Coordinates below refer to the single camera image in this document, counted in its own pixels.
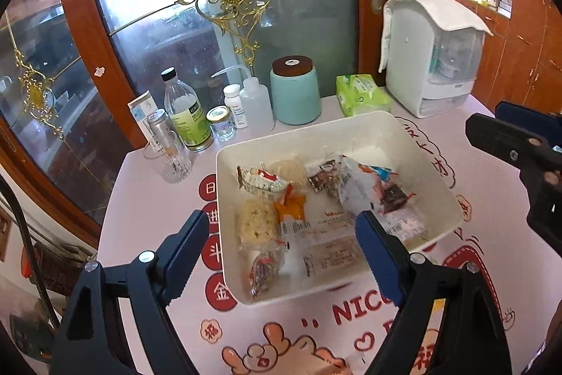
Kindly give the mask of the red white bread snack packet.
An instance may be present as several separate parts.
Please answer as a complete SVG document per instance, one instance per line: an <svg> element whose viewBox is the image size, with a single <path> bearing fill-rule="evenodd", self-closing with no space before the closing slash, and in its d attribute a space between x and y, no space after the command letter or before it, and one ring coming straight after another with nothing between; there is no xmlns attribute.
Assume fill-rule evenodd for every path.
<svg viewBox="0 0 562 375"><path fill-rule="evenodd" d="M391 168L362 164L341 155L338 197L344 210L354 216L369 211L388 235L403 243L416 237L428 239L425 219L414 205L417 195L401 184L399 173Z"/></svg>

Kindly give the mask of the clear red snack wrapper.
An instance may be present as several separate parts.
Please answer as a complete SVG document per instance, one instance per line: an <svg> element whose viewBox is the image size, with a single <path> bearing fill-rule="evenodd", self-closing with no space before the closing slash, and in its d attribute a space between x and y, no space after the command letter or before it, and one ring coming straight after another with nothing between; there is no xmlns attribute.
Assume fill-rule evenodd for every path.
<svg viewBox="0 0 562 375"><path fill-rule="evenodd" d="M238 167L237 180L240 188L271 202L283 201L290 187L287 180L260 168Z"/></svg>

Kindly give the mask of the clear bag of beige snack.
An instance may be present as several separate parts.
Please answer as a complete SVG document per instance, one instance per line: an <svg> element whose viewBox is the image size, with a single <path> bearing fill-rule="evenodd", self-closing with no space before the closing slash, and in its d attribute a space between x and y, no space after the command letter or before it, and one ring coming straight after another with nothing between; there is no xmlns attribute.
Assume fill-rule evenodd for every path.
<svg viewBox="0 0 562 375"><path fill-rule="evenodd" d="M294 187L305 188L308 184L307 170L298 157L269 164L268 171L286 180Z"/></svg>

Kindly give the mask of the white countertop appliance with cloth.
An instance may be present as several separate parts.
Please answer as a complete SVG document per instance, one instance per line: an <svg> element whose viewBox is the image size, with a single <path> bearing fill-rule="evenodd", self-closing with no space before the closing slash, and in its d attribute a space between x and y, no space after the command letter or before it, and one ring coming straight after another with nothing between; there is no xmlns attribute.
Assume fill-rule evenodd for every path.
<svg viewBox="0 0 562 375"><path fill-rule="evenodd" d="M455 0L388 0L379 70L405 109L427 118L459 108L475 85L492 32Z"/></svg>

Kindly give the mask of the pink printed table mat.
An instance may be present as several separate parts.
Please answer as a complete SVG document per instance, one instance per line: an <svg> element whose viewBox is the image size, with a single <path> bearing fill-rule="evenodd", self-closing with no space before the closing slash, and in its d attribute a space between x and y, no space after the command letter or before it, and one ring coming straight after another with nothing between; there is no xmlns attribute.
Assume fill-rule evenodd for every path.
<svg viewBox="0 0 562 375"><path fill-rule="evenodd" d="M428 239L402 244L436 266L475 264L494 297L514 373L534 359L561 299L561 260L528 226L528 194L516 168L473 148L467 119L475 98L418 119L401 106L345 117L324 99L311 124L278 124L254 138L243 129L191 157L190 175L166 183L130 152L118 173L97 259L127 265L203 210L209 237L182 295L167 312L202 374L364 373L397 314L357 243L355 224L325 191L305 189L306 220L279 223L278 237L247 246L237 214L253 197L237 168L298 157L307 175L341 155L391 168L417 195Z"/></svg>

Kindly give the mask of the green tissue pack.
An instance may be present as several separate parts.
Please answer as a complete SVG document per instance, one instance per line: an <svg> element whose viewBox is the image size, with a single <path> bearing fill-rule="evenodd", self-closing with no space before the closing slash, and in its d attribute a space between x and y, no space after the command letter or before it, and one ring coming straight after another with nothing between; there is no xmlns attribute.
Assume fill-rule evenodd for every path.
<svg viewBox="0 0 562 375"><path fill-rule="evenodd" d="M390 112L392 98L377 86L371 75L360 73L335 78L336 97L345 117L373 111Z"/></svg>

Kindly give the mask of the wooden cabinet with shelves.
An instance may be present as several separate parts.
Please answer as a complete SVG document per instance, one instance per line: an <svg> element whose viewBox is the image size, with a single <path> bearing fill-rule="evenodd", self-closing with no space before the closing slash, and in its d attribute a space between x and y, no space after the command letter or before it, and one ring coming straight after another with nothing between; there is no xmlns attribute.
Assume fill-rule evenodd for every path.
<svg viewBox="0 0 562 375"><path fill-rule="evenodd" d="M472 94L488 109L502 101L561 112L561 13L553 0L456 0L491 31Z"/></svg>

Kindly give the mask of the crystal drinking glass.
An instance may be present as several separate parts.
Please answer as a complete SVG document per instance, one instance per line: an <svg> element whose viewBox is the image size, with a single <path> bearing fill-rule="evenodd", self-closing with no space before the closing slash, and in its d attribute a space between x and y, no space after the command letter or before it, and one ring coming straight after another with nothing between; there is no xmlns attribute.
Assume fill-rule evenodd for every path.
<svg viewBox="0 0 562 375"><path fill-rule="evenodd" d="M147 144L143 148L143 157L166 183L180 183L192 170L189 151L173 131L168 130L162 134L160 140L162 148L156 151L152 145Z"/></svg>

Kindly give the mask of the orange snack packet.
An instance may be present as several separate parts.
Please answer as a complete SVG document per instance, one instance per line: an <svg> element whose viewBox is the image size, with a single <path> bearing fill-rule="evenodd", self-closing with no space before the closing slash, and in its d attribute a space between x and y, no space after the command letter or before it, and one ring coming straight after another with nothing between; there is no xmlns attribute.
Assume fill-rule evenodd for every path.
<svg viewBox="0 0 562 375"><path fill-rule="evenodd" d="M289 219L296 221L305 221L306 203L306 196L304 194L298 193L293 185L288 185L283 200L273 203L277 212L278 221L280 223L289 221Z"/></svg>

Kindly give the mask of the silver metal tin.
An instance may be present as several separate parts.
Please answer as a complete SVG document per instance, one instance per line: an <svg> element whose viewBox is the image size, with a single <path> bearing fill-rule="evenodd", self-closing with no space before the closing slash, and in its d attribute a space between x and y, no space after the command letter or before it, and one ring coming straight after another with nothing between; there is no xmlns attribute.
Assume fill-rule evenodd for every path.
<svg viewBox="0 0 562 375"><path fill-rule="evenodd" d="M147 117L150 131L157 144L166 151L175 148L174 127L170 124L169 116L163 109L155 109Z"/></svg>

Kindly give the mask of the clear bottle green label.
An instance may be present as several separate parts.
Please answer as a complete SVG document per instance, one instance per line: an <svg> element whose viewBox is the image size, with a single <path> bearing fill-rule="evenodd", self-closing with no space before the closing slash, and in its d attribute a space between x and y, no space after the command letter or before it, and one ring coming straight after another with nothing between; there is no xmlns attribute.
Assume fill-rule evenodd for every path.
<svg viewBox="0 0 562 375"><path fill-rule="evenodd" d="M213 143L213 132L194 89L181 81L173 66L161 72L164 106L188 149L202 151Z"/></svg>

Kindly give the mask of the small glass jar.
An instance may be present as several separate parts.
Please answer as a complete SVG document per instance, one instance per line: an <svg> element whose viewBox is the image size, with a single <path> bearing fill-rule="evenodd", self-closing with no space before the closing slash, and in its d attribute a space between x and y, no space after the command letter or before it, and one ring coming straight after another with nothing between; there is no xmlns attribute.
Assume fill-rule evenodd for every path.
<svg viewBox="0 0 562 375"><path fill-rule="evenodd" d="M236 133L236 127L227 106L215 106L207 112L208 120L214 137L220 142L230 141Z"/></svg>

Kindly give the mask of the wooden framed glass door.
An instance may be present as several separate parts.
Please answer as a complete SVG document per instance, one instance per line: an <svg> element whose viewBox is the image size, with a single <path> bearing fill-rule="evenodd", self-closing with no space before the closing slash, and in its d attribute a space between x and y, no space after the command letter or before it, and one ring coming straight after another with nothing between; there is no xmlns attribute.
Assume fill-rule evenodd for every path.
<svg viewBox="0 0 562 375"><path fill-rule="evenodd" d="M164 97L174 67L205 108L226 66L269 81L313 60L322 95L375 73L386 0L11 0L1 9L1 164L52 220L96 245L125 156L144 137L128 104Z"/></svg>

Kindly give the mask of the translucent squeeze bottle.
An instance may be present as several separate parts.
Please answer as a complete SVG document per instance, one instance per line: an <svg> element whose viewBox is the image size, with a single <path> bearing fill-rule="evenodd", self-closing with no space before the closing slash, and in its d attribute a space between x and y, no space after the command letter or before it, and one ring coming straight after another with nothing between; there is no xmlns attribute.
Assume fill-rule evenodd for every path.
<svg viewBox="0 0 562 375"><path fill-rule="evenodd" d="M229 74L234 70L239 70L243 75L240 97L242 106L246 112L250 132L256 136L265 136L271 132L275 126L273 117L272 103L269 99L269 91L262 85L258 78L253 76L246 66L235 65L225 67L213 73L211 78L216 78L223 74Z"/></svg>

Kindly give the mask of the small white pill bottle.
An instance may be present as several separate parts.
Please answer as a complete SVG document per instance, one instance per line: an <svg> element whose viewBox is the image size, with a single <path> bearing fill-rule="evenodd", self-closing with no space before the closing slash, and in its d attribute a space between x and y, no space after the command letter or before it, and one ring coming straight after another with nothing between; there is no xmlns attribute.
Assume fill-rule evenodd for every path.
<svg viewBox="0 0 562 375"><path fill-rule="evenodd" d="M246 129L248 121L240 97L241 86L230 84L223 88L225 105L230 109L233 122L237 129Z"/></svg>

